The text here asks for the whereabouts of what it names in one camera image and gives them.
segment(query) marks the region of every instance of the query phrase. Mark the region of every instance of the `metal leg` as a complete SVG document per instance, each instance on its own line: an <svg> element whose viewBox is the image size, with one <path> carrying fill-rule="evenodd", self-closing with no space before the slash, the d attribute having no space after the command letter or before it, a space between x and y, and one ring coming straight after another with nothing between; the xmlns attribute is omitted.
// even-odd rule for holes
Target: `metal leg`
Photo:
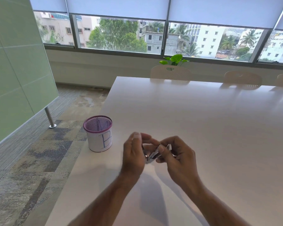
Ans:
<svg viewBox="0 0 283 226"><path fill-rule="evenodd" d="M46 112L46 115L47 115L49 123L50 123L49 128L55 128L57 125L53 123L53 118L50 115L48 107L45 108L45 112Z"/></svg>

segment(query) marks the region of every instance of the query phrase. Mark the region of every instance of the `table surface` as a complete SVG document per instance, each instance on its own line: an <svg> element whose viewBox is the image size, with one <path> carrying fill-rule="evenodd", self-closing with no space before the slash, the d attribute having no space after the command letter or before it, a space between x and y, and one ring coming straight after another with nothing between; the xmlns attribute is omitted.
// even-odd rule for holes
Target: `table surface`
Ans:
<svg viewBox="0 0 283 226"><path fill-rule="evenodd" d="M113 144L85 143L46 226L67 225L117 176L133 131L178 135L204 184L249 223L283 226L283 88L117 77L101 111ZM165 164L145 166L114 225L208 225Z"/></svg>

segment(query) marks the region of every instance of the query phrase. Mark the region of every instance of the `mesh pen holder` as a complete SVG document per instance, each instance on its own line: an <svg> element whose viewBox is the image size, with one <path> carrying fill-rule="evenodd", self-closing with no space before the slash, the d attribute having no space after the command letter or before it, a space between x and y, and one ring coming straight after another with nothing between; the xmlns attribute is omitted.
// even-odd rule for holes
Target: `mesh pen holder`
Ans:
<svg viewBox="0 0 283 226"><path fill-rule="evenodd" d="M107 116L94 116L85 120L83 128L87 132L89 149L103 152L112 145L112 120Z"/></svg>

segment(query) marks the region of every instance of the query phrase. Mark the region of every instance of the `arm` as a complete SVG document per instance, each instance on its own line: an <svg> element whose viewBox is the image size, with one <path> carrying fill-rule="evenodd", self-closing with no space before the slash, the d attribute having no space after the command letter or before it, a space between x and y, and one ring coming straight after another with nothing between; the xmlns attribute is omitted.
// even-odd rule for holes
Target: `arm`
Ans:
<svg viewBox="0 0 283 226"><path fill-rule="evenodd" d="M167 144L172 145L175 157L164 147ZM158 149L161 158L156 161L167 163L173 181L195 203L210 226L250 226L203 185L197 172L195 152L182 139L166 138L161 141Z"/></svg>
<svg viewBox="0 0 283 226"><path fill-rule="evenodd" d="M132 133L124 143L119 176L68 226L110 226L114 223L124 199L143 172L143 143L159 145L159 142L148 134Z"/></svg>

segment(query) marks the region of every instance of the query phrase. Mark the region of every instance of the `white chair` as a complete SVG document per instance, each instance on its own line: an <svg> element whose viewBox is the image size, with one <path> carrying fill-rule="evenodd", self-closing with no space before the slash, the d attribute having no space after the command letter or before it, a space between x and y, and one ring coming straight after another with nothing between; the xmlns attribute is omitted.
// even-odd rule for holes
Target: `white chair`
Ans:
<svg viewBox="0 0 283 226"><path fill-rule="evenodd" d="M151 69L150 78L190 81L192 72L184 67L158 65Z"/></svg>
<svg viewBox="0 0 283 226"><path fill-rule="evenodd" d="M223 83L260 86L262 85L262 78L250 72L228 71L224 75Z"/></svg>

